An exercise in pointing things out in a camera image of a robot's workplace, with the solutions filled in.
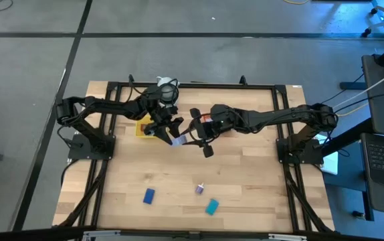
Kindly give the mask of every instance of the concrete floor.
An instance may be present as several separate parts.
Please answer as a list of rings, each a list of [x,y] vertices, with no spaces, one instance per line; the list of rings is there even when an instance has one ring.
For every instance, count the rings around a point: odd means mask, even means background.
[[[76,31],[85,2],[14,0],[11,9],[0,12],[0,31]],[[360,33],[378,22],[368,15],[371,8],[370,3],[318,1],[100,0],[93,3],[85,31]],[[0,39],[0,153],[5,155],[0,232],[11,221],[71,45],[69,38]],[[362,55],[382,52],[384,40],[377,39],[82,39],[65,96],[84,95],[89,80],[126,81],[128,74],[138,81],[172,76],[211,83],[236,83],[245,75],[249,83],[301,84],[307,103],[314,103],[336,94],[339,82],[358,77]],[[363,108],[343,117],[335,134],[368,116]],[[25,228],[51,225],[67,152],[53,135]],[[350,217],[363,205],[359,193],[328,187],[328,195],[339,232],[384,237],[384,213],[377,212],[375,222]]]

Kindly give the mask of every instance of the white cable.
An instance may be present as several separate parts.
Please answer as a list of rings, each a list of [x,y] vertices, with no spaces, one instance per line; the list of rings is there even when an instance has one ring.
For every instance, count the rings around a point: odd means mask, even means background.
[[[358,93],[357,95],[355,95],[355,96],[353,96],[353,97],[349,98],[348,100],[342,101],[341,103],[337,104],[337,105],[336,105],[336,106],[334,106],[333,108],[336,108],[336,107],[338,107],[338,106],[340,106],[340,105],[342,105],[342,104],[344,104],[344,103],[346,103],[346,102],[348,102],[348,101],[350,101],[350,100],[352,100],[352,99],[354,99],[354,98],[358,97],[358,96],[359,96],[359,95],[361,95],[362,93],[365,93],[365,92],[367,92],[368,90],[372,89],[373,87],[377,86],[378,84],[382,83],[383,81],[384,81],[384,79],[382,79],[382,80],[378,81],[377,83],[374,83],[374,85],[372,85],[372,86],[371,86],[371,87],[369,87],[368,89],[366,89],[366,90],[364,90],[364,91],[362,91],[362,92]]]

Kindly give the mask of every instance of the wooden tabletop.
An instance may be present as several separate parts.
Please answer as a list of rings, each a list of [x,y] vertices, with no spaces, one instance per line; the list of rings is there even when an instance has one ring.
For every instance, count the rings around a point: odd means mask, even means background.
[[[86,95],[104,98],[106,87],[107,82],[91,81]],[[301,86],[286,88],[290,106],[305,103]],[[129,91],[129,88],[122,89],[121,101],[127,99]],[[193,107],[202,113],[209,112],[214,104],[261,112],[274,109],[269,90],[180,88],[179,93],[178,116],[185,119],[181,131],[190,123],[189,109]],[[95,127],[99,120],[100,114],[87,118]],[[159,139],[138,138],[133,120],[123,116],[116,120],[115,154],[108,165],[99,228],[292,231],[282,166],[276,152],[276,126],[265,127],[255,135],[224,133],[212,142],[214,156],[205,158],[202,149],[196,146],[171,147]],[[303,126],[294,123],[294,131],[298,132]],[[81,160],[67,171],[54,224],[65,220],[80,201],[89,166],[90,161]],[[301,168],[308,202],[333,229],[322,173],[311,165],[301,165]],[[202,195],[197,195],[195,188],[200,183],[204,183],[205,189]],[[147,188],[155,190],[151,205],[142,202]],[[205,213],[211,198],[219,202],[213,216]],[[296,209],[303,229],[297,200]]]

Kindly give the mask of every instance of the wooden table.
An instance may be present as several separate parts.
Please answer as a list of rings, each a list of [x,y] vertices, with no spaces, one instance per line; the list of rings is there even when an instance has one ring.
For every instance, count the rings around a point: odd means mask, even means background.
[[[104,98],[106,87],[107,82],[91,81],[86,95]],[[290,106],[305,103],[301,86],[286,88]],[[193,107],[202,113],[209,112],[214,104],[261,112],[274,109],[269,90],[180,88],[179,92],[179,116],[185,119],[181,131],[191,121],[189,109]],[[121,101],[125,101],[128,94],[129,88],[123,88]],[[100,114],[87,118],[95,127],[99,120]],[[294,123],[295,132],[303,126]],[[134,132],[135,122],[118,116],[115,154],[108,165],[99,228],[292,231],[282,166],[275,148],[276,126],[265,127],[256,135],[224,133],[212,143],[215,155],[210,158],[205,158],[199,147],[170,147],[158,139],[140,139]],[[67,171],[54,224],[66,219],[80,201],[89,166],[89,160],[78,161]],[[307,200],[333,229],[322,173],[311,165],[301,165],[301,168]],[[196,195],[195,188],[200,183],[205,184],[205,190],[202,195]],[[152,205],[142,202],[147,188],[155,189]],[[211,198],[219,202],[214,216],[205,213]],[[92,207],[93,200],[86,224],[90,223]],[[303,229],[297,200],[296,209]]]

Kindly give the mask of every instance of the blue block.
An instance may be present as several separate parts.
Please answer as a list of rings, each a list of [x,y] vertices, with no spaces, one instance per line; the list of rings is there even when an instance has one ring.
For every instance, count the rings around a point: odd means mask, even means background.
[[[219,206],[219,202],[214,200],[214,199],[211,199],[210,203],[208,204],[207,208],[205,209],[205,212],[210,214],[210,215],[213,215],[214,212],[216,212],[216,209],[218,206]]]
[[[146,204],[152,204],[154,194],[155,194],[155,191],[153,189],[148,188],[146,190],[145,198],[143,199],[143,202]]]

